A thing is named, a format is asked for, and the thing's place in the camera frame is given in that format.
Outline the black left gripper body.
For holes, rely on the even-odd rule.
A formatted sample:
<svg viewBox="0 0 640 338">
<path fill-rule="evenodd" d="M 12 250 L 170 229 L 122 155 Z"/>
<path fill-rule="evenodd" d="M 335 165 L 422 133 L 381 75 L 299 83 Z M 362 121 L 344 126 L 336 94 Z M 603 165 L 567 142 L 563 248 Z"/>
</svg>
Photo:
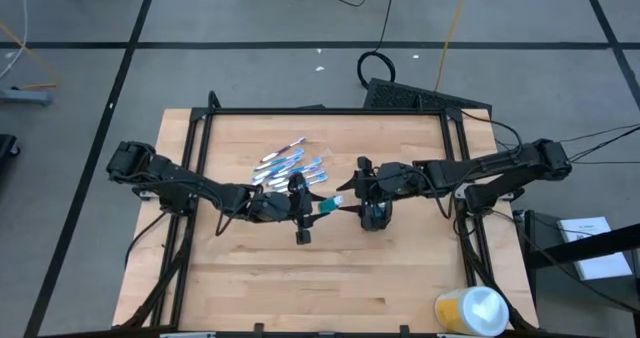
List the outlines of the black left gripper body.
<svg viewBox="0 0 640 338">
<path fill-rule="evenodd" d="M 288 190 L 284 193 L 268 192 L 257 194 L 249 204 L 249 221 L 253 223 L 273 223 L 292 221 L 297 226 L 296 243 L 311 242 L 309 229 L 301 227 L 301 217 L 313 211 L 312 202 L 301 199 L 301 191 L 307 188 L 301 173 L 294 173 L 288 179 Z"/>
</svg>

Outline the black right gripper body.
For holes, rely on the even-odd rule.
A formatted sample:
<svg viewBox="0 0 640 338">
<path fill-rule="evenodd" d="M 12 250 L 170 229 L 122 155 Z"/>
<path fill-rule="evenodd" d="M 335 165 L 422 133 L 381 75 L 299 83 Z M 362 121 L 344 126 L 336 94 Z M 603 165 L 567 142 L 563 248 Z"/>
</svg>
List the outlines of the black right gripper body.
<svg viewBox="0 0 640 338">
<path fill-rule="evenodd" d="M 385 229 L 391 221 L 393 212 L 392 196 L 398 189 L 399 168 L 395 163 L 383 164 L 377 168 L 365 156 L 357 158 L 357 167 L 370 171 L 368 184 L 355 190 L 355 196 L 362 206 L 361 227 L 363 229 Z M 374 205 L 379 202 L 390 202 L 390 217 L 379 220 L 374 216 Z"/>
</svg>

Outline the purple white toothbrush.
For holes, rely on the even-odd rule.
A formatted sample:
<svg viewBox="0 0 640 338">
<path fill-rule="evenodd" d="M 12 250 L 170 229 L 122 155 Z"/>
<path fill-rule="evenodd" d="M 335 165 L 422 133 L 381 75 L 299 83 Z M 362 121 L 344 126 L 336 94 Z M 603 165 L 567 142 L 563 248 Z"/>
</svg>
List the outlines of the purple white toothbrush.
<svg viewBox="0 0 640 338">
<path fill-rule="evenodd" d="M 276 150 L 274 152 L 271 152 L 271 153 L 267 154 L 266 156 L 264 156 L 260 160 L 260 163 L 266 163 L 267 161 L 272 160 L 273 158 L 277 157 L 281 153 L 283 153 L 283 152 L 289 150 L 290 148 L 292 148 L 292 147 L 294 147 L 296 145 L 299 145 L 299 144 L 301 144 L 301 143 L 303 143 L 305 141 L 306 141 L 306 137 L 301 137 L 301 138 L 297 139 L 296 141 L 294 141 L 294 142 L 292 142 L 292 143 L 280 148 L 279 150 Z"/>
</svg>

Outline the black perforated metal panel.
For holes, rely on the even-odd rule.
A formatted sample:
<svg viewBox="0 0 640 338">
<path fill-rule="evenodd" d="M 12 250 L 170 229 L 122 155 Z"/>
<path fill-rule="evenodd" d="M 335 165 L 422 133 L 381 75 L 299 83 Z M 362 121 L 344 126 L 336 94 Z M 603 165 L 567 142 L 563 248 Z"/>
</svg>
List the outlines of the black perforated metal panel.
<svg viewBox="0 0 640 338">
<path fill-rule="evenodd" d="M 369 83 L 364 108 L 433 108 L 484 109 L 492 112 L 492 106 L 479 101 L 424 90 L 391 81 L 373 78 Z"/>
</svg>

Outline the yellow tub white lid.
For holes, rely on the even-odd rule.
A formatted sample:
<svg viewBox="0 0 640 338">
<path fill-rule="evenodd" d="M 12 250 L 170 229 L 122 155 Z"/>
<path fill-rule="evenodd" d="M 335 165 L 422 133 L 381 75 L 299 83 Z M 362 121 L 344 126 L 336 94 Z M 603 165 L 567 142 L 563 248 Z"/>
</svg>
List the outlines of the yellow tub white lid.
<svg viewBox="0 0 640 338">
<path fill-rule="evenodd" d="M 504 298 L 485 286 L 443 293 L 437 297 L 434 311 L 437 321 L 447 332 L 476 336 L 502 334 L 510 318 Z"/>
</svg>

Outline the black side cart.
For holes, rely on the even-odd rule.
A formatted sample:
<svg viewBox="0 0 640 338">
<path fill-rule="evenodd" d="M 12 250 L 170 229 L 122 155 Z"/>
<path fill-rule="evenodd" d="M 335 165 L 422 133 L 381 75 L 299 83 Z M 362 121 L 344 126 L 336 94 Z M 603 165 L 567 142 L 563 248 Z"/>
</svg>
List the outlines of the black side cart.
<svg viewBox="0 0 640 338">
<path fill-rule="evenodd" d="M 535 211 L 523 219 L 523 254 L 534 256 L 527 273 L 541 326 L 555 333 L 640 338 L 640 223 L 613 227 L 622 245 L 605 240 L 621 250 L 632 274 L 580 283 L 572 263 L 555 266 L 536 253 L 564 243 L 559 219 Z"/>
</svg>

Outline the white booklet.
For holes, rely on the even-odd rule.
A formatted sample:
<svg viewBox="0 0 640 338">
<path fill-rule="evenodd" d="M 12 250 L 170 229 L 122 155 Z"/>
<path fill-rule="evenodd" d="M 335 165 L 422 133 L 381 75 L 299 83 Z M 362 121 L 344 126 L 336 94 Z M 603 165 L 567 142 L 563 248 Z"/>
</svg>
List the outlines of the white booklet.
<svg viewBox="0 0 640 338">
<path fill-rule="evenodd" d="M 605 217 L 561 219 L 557 221 L 563 240 L 576 240 L 608 233 L 611 228 Z M 581 281 L 630 276 L 632 270 L 621 252 L 574 262 Z"/>
</svg>

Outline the grey metal floor foot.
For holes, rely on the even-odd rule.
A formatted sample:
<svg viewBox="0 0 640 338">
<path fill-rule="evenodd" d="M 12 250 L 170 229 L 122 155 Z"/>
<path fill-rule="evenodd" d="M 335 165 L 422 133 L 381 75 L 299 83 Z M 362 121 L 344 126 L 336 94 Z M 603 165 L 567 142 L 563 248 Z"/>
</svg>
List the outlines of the grey metal floor foot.
<svg viewBox="0 0 640 338">
<path fill-rule="evenodd" d="M 48 92 L 0 89 L 0 102 L 48 106 L 52 102 L 52 97 Z"/>
</svg>

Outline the black caster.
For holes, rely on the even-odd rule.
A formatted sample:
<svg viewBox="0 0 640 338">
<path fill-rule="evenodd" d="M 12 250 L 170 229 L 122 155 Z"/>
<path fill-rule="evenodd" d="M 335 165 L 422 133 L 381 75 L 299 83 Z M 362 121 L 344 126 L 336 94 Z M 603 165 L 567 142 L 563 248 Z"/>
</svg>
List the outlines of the black caster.
<svg viewBox="0 0 640 338">
<path fill-rule="evenodd" d="M 21 153 L 17 138 L 10 134 L 0 134 L 0 159 L 15 157 Z"/>
</svg>

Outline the black aluminium table frame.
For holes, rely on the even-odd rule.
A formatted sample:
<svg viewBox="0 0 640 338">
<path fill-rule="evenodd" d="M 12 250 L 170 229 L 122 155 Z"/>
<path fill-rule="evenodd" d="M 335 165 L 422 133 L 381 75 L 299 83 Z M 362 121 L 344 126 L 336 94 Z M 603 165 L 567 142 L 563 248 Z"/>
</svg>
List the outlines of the black aluminium table frame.
<svg viewBox="0 0 640 338">
<path fill-rule="evenodd" d="M 365 156 L 383 163 L 475 159 L 499 151 L 489 116 L 442 109 L 231 109 L 168 110 L 157 154 L 219 183 L 250 184 L 267 154 L 303 148 L 293 167 L 322 151 L 332 155 L 316 170 L 328 179 L 309 186 L 341 206 L 360 205 L 352 190 L 337 191 Z M 360 217 L 335 210 L 296 243 L 292 221 L 254 224 L 222 217 L 196 198 L 191 212 L 163 211 L 159 198 L 145 203 L 139 220 L 154 211 L 170 221 L 135 249 L 125 269 L 116 309 L 116 337 L 194 338 L 438 338 L 437 297 L 468 286 L 482 269 L 488 281 L 523 316 L 529 333 L 537 318 L 516 229 L 508 205 L 474 233 L 456 209 L 454 194 L 393 202 L 385 229 L 369 231 Z"/>
</svg>

